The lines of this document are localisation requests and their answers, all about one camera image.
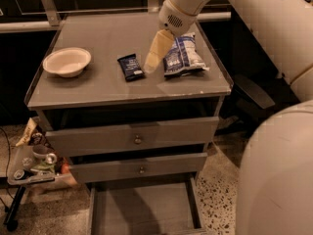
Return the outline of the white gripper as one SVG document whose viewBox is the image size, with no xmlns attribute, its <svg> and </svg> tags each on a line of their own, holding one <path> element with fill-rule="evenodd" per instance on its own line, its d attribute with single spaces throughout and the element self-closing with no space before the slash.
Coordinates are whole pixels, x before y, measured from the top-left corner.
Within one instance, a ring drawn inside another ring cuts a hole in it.
<svg viewBox="0 0 313 235">
<path fill-rule="evenodd" d="M 196 16 L 186 14 L 171 0 L 165 0 L 158 14 L 159 30 L 154 37 L 146 57 L 144 70 L 154 72 L 168 53 L 174 42 L 174 36 L 185 34 L 195 22 Z"/>
</svg>

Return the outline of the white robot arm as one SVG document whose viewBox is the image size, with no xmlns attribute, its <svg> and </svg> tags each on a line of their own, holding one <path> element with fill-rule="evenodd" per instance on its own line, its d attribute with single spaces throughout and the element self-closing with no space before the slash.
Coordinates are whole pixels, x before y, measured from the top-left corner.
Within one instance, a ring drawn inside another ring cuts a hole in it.
<svg viewBox="0 0 313 235">
<path fill-rule="evenodd" d="M 210 0 L 164 0 L 146 64 L 155 70 Z M 236 235 L 313 235 L 313 5 L 228 0 L 284 77 L 298 104 L 267 118 L 242 157 Z"/>
</svg>

